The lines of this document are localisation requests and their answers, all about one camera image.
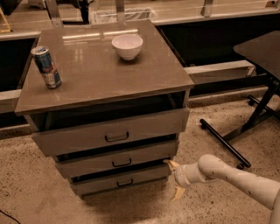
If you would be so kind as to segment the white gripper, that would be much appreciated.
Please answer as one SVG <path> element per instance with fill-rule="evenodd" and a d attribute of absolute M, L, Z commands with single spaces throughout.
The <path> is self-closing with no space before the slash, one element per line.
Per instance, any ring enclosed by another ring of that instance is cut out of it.
<path fill-rule="evenodd" d="M 180 185 L 180 186 L 178 185 L 175 186 L 175 194 L 171 200 L 172 201 L 179 200 L 182 198 L 182 196 L 186 191 L 186 189 L 183 187 L 188 187 L 191 184 L 191 182 L 187 177 L 187 171 L 186 171 L 187 165 L 186 164 L 179 165 L 176 161 L 169 160 L 169 159 L 165 159 L 164 163 L 168 164 L 171 171 L 175 171 L 174 172 L 175 180 Z"/>

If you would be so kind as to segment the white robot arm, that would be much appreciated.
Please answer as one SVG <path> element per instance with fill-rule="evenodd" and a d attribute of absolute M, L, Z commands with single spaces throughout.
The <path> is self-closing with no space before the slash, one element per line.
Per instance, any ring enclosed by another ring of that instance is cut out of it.
<path fill-rule="evenodd" d="M 211 183 L 218 179 L 225 180 L 253 200 L 271 211 L 269 224 L 280 224 L 280 183 L 239 170 L 223 162 L 220 158 L 206 154 L 193 164 L 178 164 L 165 159 L 176 181 L 173 200 L 178 200 L 186 188 L 194 183 Z"/>

